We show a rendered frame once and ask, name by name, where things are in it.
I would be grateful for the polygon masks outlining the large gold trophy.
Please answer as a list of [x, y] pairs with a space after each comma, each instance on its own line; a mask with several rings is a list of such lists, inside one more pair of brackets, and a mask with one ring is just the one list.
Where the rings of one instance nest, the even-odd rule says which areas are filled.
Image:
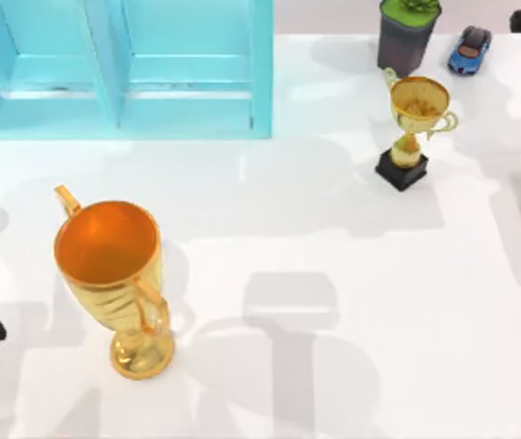
[[113, 333], [114, 369], [126, 379], [151, 379], [174, 355], [158, 224], [129, 201], [83, 207], [65, 186], [55, 193], [67, 216], [53, 245], [64, 280], [80, 305]]

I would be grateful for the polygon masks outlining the small gold trophy black base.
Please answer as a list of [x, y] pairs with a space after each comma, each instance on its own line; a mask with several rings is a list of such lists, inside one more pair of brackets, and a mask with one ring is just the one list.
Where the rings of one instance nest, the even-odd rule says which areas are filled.
[[428, 139], [459, 126], [449, 110], [450, 93], [436, 80], [422, 76], [401, 78], [392, 68], [383, 69], [390, 108], [402, 135], [378, 159], [375, 171], [402, 192], [427, 174], [429, 158], [421, 151], [419, 134]]

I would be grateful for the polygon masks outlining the light blue rack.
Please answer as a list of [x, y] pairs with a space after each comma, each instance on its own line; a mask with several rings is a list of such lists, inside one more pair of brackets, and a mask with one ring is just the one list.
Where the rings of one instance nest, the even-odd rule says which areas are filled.
[[0, 139], [271, 135], [274, 0], [0, 0]]

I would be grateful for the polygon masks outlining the grey plant pot green plant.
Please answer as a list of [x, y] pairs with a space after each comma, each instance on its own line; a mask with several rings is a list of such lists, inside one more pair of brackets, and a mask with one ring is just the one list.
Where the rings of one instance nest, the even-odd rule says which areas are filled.
[[409, 76], [421, 64], [435, 24], [440, 0], [381, 0], [377, 66]]

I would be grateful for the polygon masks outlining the blue toy car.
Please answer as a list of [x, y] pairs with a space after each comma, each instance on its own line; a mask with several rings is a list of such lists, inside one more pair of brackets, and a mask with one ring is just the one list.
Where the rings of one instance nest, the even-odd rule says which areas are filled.
[[450, 71], [461, 76], [477, 73], [483, 64], [492, 39], [491, 31], [483, 27], [467, 26], [447, 61]]

